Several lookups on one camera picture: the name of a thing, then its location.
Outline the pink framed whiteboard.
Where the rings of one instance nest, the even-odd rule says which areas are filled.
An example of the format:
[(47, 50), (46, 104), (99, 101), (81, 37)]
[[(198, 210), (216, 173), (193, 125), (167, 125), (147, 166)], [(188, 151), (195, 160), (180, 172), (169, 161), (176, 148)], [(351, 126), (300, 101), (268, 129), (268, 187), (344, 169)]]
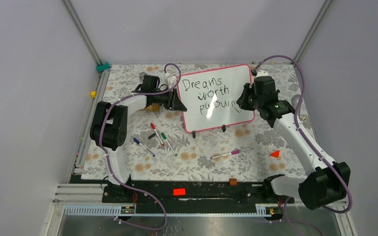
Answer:
[(242, 110), (236, 103), (250, 82), (247, 64), (184, 74), (178, 85), (179, 99), (187, 108), (184, 130), (192, 133), (254, 120), (253, 111)]

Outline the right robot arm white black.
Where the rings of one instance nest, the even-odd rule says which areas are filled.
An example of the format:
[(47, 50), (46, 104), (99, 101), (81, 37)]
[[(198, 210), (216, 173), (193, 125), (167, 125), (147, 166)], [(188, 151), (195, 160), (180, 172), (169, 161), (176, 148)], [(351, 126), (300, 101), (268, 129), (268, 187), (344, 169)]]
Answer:
[(299, 121), (298, 110), (290, 102), (279, 99), (279, 90), (271, 76), (256, 76), (243, 86), (237, 105), (246, 111), (258, 111), (299, 159), (307, 175), (305, 179), (274, 175), (263, 181), (263, 198), (271, 203), (281, 196), (297, 198), (310, 210), (348, 198), (344, 213), (352, 207), (348, 187), (350, 167), (337, 162), (312, 138)]

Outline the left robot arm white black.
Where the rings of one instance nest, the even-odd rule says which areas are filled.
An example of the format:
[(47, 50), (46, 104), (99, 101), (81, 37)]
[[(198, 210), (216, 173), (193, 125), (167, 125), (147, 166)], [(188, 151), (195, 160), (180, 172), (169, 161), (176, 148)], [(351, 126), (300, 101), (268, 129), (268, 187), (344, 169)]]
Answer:
[(167, 75), (170, 86), (161, 90), (160, 78), (141, 73), (142, 83), (130, 95), (114, 103), (98, 102), (90, 129), (90, 138), (106, 154), (108, 180), (116, 184), (114, 196), (121, 202), (132, 198), (133, 189), (125, 184), (130, 173), (126, 167), (123, 145), (127, 138), (128, 117), (151, 105), (158, 104), (171, 111), (187, 111), (178, 96), (181, 76)]

